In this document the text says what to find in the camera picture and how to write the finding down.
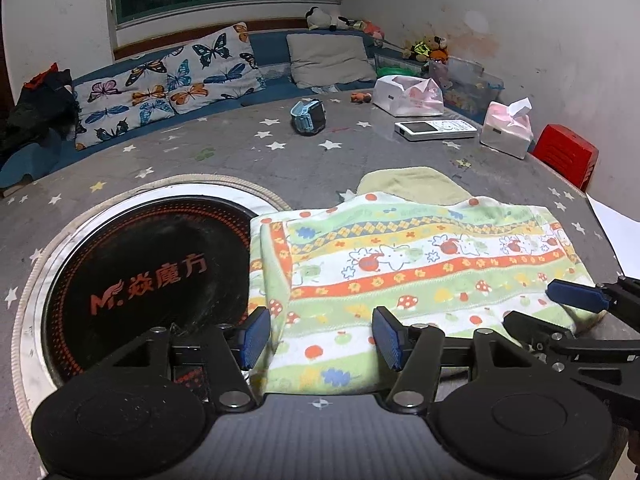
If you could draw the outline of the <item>clear plastic storage box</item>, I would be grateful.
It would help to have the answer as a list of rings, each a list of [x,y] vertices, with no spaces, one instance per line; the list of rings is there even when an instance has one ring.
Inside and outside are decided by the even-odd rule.
[[[498,101],[504,88],[480,63],[455,56],[446,63],[429,62],[428,76],[442,90],[445,106],[474,122],[484,122],[489,104]]]

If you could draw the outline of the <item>green toy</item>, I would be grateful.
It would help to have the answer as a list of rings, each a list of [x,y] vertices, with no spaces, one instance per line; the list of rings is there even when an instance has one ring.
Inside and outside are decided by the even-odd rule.
[[[385,56],[377,56],[374,62],[375,71],[379,77],[392,75],[422,77],[424,74],[424,65],[421,63],[386,58]]]

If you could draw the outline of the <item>white pink tissue box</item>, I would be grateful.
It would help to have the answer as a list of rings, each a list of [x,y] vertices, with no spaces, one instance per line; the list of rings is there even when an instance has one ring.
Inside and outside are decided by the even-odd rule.
[[[394,117],[435,117],[444,114],[442,90],[432,78],[384,76],[375,83],[372,102]]]

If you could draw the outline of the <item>colourful patterned children's garment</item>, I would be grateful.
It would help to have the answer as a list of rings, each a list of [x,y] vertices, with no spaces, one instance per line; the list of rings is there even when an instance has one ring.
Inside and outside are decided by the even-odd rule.
[[[386,387],[373,310],[454,337],[500,330],[523,312],[589,330],[598,316],[552,301],[559,278],[590,276],[561,223],[541,206],[469,196],[452,205],[372,188],[326,209],[262,214],[250,224],[248,304],[271,316],[250,372],[261,393],[337,394]]]

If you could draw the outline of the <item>pink tissue pack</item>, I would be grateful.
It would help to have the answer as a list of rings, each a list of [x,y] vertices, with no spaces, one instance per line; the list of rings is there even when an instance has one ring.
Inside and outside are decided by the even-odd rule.
[[[509,105],[492,101],[480,132],[480,143],[500,153],[524,159],[534,140],[529,119],[532,108],[529,98]]]

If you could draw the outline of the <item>grey cushion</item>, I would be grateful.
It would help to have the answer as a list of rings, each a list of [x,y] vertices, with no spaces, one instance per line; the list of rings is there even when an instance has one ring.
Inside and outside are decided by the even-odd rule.
[[[286,42],[291,76],[299,89],[376,79],[359,36],[292,34]]]

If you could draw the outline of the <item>black white plush toy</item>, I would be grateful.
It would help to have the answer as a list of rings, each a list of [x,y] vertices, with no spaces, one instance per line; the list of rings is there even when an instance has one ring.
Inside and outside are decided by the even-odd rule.
[[[336,30],[355,29],[357,20],[351,20],[341,15],[331,15],[318,6],[312,6],[305,14],[309,30]]]

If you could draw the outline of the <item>butterfly pattern pillow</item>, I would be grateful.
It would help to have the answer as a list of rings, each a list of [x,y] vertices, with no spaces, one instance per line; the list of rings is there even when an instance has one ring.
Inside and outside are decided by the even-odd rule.
[[[114,76],[75,87],[75,148],[265,88],[247,24],[236,23]]]

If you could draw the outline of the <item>red plastic stool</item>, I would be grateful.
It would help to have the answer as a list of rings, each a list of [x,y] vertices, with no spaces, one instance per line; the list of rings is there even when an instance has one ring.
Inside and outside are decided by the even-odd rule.
[[[599,150],[572,129],[549,124],[541,131],[532,155],[585,191],[596,168]]]

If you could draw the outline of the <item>yellow orange toy pile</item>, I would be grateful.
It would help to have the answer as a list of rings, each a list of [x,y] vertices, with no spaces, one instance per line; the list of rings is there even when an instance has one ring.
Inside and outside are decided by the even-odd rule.
[[[413,44],[406,44],[401,51],[405,60],[419,63],[436,62],[446,64],[448,62],[448,40],[441,36],[425,36]]]

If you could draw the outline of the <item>dark clothes pile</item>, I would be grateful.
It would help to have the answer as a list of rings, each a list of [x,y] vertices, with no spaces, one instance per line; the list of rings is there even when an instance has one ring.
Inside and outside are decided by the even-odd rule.
[[[23,84],[17,104],[1,123],[1,162],[32,143],[42,143],[50,130],[62,139],[78,122],[72,73],[53,63]]]

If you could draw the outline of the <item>small orange toy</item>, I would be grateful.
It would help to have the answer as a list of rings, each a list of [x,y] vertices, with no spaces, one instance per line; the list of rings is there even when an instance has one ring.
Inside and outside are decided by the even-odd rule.
[[[372,101],[372,94],[369,92],[352,92],[350,102],[356,104],[366,104]]]

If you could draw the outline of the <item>blue bench seat cushion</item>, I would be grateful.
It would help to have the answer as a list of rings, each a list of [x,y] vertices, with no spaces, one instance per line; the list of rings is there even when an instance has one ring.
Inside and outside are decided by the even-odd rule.
[[[373,86],[382,44],[362,32],[255,32],[244,23],[73,77],[51,66],[21,91],[1,186],[37,180],[121,140],[188,118]]]

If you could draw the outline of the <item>white remote device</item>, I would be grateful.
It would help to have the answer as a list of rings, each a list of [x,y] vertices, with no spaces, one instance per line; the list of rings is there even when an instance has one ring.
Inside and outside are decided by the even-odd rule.
[[[410,142],[474,139],[478,129],[461,119],[396,122],[394,131]]]

